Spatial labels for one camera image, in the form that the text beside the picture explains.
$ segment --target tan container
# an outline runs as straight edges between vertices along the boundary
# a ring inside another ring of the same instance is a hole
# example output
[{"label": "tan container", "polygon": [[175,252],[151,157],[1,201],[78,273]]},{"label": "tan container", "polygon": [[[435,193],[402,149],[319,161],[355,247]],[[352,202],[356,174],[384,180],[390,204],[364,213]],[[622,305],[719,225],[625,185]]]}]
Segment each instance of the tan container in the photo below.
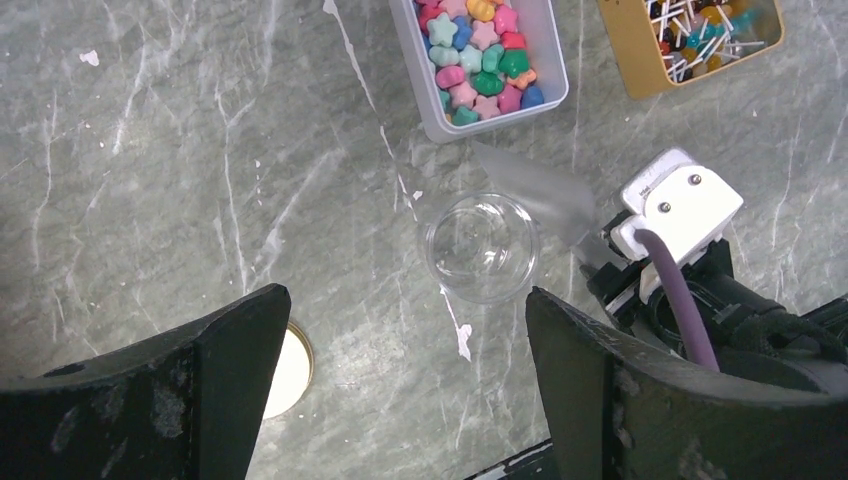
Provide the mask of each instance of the tan container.
[{"label": "tan container", "polygon": [[754,21],[754,32],[757,40],[765,42],[765,48],[713,72],[675,83],[666,74],[644,0],[598,0],[627,94],[639,100],[672,88],[691,85],[771,50],[783,41],[783,17],[776,0],[731,0],[729,5],[734,9],[755,8],[760,12]]}]

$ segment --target plastic container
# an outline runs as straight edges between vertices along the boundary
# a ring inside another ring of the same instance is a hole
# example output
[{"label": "plastic container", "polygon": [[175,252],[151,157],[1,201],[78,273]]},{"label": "plastic container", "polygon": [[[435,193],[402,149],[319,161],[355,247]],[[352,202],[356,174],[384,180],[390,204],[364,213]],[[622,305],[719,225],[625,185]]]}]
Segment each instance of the plastic container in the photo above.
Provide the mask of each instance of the plastic container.
[{"label": "plastic container", "polygon": [[740,5],[758,11],[753,29],[756,39],[765,42],[765,48],[706,75],[675,83],[666,73],[645,1],[598,0],[627,94],[640,100],[666,90],[691,85],[771,50],[783,41],[783,18],[776,0],[731,0],[729,5]]},{"label": "plastic container", "polygon": [[511,0],[505,2],[518,12],[518,31],[527,41],[530,65],[539,79],[536,85],[545,96],[542,105],[507,115],[482,120],[463,127],[448,123],[439,101],[439,90],[430,70],[430,59],[421,38],[421,29],[413,0],[389,0],[395,28],[409,70],[415,101],[421,112],[424,131],[430,140],[446,143],[469,135],[512,125],[551,110],[568,94],[565,61],[559,44],[559,33],[550,0]]}]

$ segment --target gray marble surface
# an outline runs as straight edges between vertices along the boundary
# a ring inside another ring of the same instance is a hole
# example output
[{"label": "gray marble surface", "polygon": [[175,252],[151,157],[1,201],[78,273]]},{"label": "gray marble surface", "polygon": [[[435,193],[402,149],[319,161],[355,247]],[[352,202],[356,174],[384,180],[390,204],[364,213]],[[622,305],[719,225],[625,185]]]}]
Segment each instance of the gray marble surface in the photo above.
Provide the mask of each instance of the gray marble surface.
[{"label": "gray marble surface", "polygon": [[[413,209],[489,183],[467,141],[424,136],[384,3],[3,1],[0,374],[277,282],[316,371],[249,478],[462,478],[546,438],[521,302],[450,301],[469,362],[422,264]],[[679,145],[746,200],[744,282],[799,312],[848,291],[848,5],[784,0],[778,50],[635,102],[595,3],[555,3],[570,95],[481,141],[583,176],[607,217]],[[537,284],[593,307],[544,243]]]}]

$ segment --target clear glass bowl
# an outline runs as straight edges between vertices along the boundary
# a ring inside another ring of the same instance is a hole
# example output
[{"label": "clear glass bowl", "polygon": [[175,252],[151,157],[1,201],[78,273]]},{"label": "clear glass bowl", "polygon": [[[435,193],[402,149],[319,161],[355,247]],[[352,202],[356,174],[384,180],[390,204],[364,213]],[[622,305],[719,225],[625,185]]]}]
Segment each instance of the clear glass bowl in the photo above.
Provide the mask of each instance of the clear glass bowl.
[{"label": "clear glass bowl", "polygon": [[470,302],[506,301],[532,280],[539,233],[524,208],[498,193],[451,203],[426,226],[427,265],[446,291]]}]

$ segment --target white plastic mount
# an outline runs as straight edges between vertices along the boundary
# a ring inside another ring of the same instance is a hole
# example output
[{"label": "white plastic mount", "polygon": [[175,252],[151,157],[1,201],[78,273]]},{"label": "white plastic mount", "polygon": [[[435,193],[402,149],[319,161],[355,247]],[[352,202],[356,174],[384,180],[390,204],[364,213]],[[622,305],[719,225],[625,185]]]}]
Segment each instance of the white plastic mount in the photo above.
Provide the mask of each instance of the white plastic mount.
[{"label": "white plastic mount", "polygon": [[[678,265],[701,257],[710,242],[742,207],[742,197],[712,170],[674,148],[640,171],[621,191],[633,216],[611,232],[613,243],[630,260],[648,256],[633,235],[647,229],[665,242]],[[660,281],[653,265],[642,271],[639,298],[647,303]]]}]

